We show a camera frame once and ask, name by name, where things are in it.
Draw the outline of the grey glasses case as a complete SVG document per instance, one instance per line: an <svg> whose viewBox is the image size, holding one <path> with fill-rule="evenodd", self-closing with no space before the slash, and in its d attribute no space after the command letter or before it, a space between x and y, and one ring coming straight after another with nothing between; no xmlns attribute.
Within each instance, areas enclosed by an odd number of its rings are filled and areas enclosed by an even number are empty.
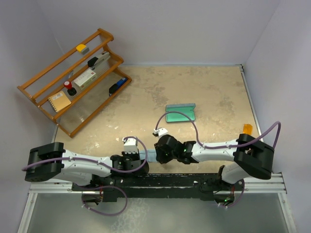
<svg viewBox="0 0 311 233"><path fill-rule="evenodd" d="M167 123L195 121L195 103L169 104L165 107L165 112L169 112L165 118Z"/></svg>

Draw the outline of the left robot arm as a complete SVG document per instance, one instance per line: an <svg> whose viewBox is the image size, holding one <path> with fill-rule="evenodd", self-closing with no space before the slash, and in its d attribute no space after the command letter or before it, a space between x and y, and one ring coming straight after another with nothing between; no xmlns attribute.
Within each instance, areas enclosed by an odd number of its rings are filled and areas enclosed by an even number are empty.
<svg viewBox="0 0 311 233"><path fill-rule="evenodd" d="M100 178L126 178L149 172L148 150L143 153L123 151L122 155L93 157L64 149L54 142L30 150L28 164L22 168L28 182L58 179L95 190Z"/></svg>

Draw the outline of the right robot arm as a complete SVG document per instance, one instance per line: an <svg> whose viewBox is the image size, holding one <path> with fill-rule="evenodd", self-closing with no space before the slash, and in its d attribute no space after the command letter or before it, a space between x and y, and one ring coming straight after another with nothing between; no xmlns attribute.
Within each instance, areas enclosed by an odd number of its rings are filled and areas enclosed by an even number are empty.
<svg viewBox="0 0 311 233"><path fill-rule="evenodd" d="M256 140L248 134L240 134L238 139L199 144L195 141L180 142L171 135L164 135L155 143L156 160L166 164L177 160L186 165L205 161L232 162L220 168L216 184L221 190L227 190L236 182L247 177L269 180L275 149Z"/></svg>

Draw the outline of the blue cleaning cloth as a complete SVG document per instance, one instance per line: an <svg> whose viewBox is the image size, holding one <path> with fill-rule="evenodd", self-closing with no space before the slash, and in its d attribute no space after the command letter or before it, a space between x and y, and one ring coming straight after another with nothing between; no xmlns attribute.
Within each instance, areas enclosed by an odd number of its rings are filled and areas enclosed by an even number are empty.
<svg viewBox="0 0 311 233"><path fill-rule="evenodd" d="M156 150L155 149L148 149L147 152L144 150L139 152L139 157L141 160L145 160L145 157L147 157L148 163L157 163L156 160Z"/></svg>

